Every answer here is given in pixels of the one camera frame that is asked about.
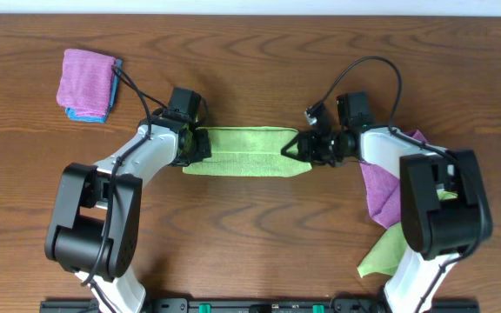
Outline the light green microfiber cloth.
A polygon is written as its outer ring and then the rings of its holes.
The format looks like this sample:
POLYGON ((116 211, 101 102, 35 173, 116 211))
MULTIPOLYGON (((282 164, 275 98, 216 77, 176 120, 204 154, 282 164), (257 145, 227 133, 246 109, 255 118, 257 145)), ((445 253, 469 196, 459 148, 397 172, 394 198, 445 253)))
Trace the light green microfiber cloth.
POLYGON ((183 168, 198 176, 291 177, 312 169, 310 163, 291 159, 281 149, 298 131, 292 128, 208 127, 211 157, 183 168))

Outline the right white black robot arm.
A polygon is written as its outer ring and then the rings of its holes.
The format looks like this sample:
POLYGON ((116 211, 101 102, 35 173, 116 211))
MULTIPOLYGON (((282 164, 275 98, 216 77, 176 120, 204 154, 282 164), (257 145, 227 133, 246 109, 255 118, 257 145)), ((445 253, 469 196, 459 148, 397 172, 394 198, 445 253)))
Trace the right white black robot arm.
POLYGON ((347 157, 376 165, 400 183, 400 217, 407 248, 383 288, 387 312, 426 312, 447 272, 491 237, 493 222, 473 150, 448 150, 377 124, 365 93, 337 97, 340 130, 323 102, 304 115, 311 130, 289 143, 293 159, 337 166, 347 157))

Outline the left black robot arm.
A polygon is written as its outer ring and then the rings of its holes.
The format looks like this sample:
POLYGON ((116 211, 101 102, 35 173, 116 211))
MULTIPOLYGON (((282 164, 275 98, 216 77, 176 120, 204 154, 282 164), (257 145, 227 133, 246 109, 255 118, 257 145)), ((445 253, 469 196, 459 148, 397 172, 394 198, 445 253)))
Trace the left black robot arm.
POLYGON ((207 109, 195 91, 175 88, 168 105, 148 112, 135 136, 114 154, 63 170, 44 252, 94 297, 43 301, 42 312, 144 310, 147 293, 131 267, 142 191, 162 168, 186 167, 211 156, 204 119, 198 115, 207 109))

